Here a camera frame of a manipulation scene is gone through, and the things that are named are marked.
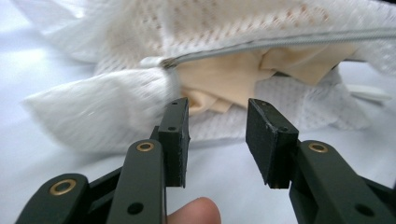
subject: fold of cloth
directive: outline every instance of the fold of cloth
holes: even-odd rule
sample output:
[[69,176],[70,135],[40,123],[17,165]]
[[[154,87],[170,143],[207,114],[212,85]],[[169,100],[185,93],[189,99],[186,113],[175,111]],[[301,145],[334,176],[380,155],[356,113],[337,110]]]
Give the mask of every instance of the fold of cloth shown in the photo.
[[232,104],[247,107],[257,80],[276,71],[260,70],[264,50],[235,53],[187,62],[177,67],[182,94],[191,100],[190,112],[226,112]]
[[260,69],[273,69],[305,84],[317,85],[332,68],[355,51],[356,47],[350,43],[275,48],[262,56]]
[[256,82],[275,72],[316,85],[355,50],[352,44],[260,49],[183,63],[177,72],[192,115],[225,113],[231,105],[247,108]]

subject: white surface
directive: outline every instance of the white surface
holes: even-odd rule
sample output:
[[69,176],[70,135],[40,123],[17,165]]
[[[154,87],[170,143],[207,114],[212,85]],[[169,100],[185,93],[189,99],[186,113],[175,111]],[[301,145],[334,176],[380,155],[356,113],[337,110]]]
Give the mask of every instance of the white surface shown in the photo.
[[352,95],[361,99],[374,102],[385,102],[392,99],[391,95],[379,88],[361,85],[347,85],[346,87]]
[[[70,60],[48,44],[21,14],[0,2],[0,223],[13,223],[44,182],[64,173],[90,181],[120,167],[124,155],[77,154],[54,142],[21,106],[29,94],[89,77],[92,64]],[[343,63],[348,84],[371,85],[392,95],[384,104],[360,101],[373,125],[364,131],[332,127],[301,133],[338,149],[363,175],[388,187],[396,179],[396,79],[361,63]],[[223,223],[296,223],[287,190],[268,189],[242,141],[193,144],[187,187],[168,189],[168,212],[197,197],[213,199]]]

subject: textured fabric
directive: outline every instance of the textured fabric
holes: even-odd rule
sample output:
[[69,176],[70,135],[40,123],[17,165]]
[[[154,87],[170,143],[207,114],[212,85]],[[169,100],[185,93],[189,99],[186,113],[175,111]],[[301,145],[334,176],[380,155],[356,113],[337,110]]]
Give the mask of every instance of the textured fabric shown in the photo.
[[[97,62],[95,74],[101,76],[27,100],[37,120],[76,150],[125,151],[158,121],[164,105],[177,97],[180,86],[174,71],[136,70],[146,57],[182,58],[216,49],[249,50],[258,44],[268,49],[354,40],[356,56],[385,74],[396,75],[396,9],[377,1],[14,2],[60,49],[82,61]],[[299,128],[363,127],[366,120],[343,85],[326,78],[314,88],[274,77],[258,83],[256,93],[258,98],[261,91],[266,91],[265,97],[273,95],[269,101]],[[234,105],[223,117],[215,112],[191,117],[191,137],[240,136],[244,113]]]
[[260,69],[264,53],[254,50],[180,64],[177,73],[183,95],[191,99],[191,114],[204,112],[205,108],[226,112],[232,104],[248,108],[256,81],[275,73]]
[[192,115],[226,112],[232,104],[248,108],[256,82],[275,72],[316,85],[354,52],[351,44],[260,49],[182,63],[177,73]]
[[178,97],[171,78],[159,68],[126,70],[64,84],[25,103],[56,139],[75,150],[124,152],[149,137],[167,102]]
[[[361,129],[370,121],[359,110],[333,69],[315,87],[290,77],[271,77],[256,84],[256,97],[275,106],[297,129],[312,130],[326,125],[341,129]],[[244,138],[247,111],[232,106],[227,116],[207,111],[190,118],[191,140]]]

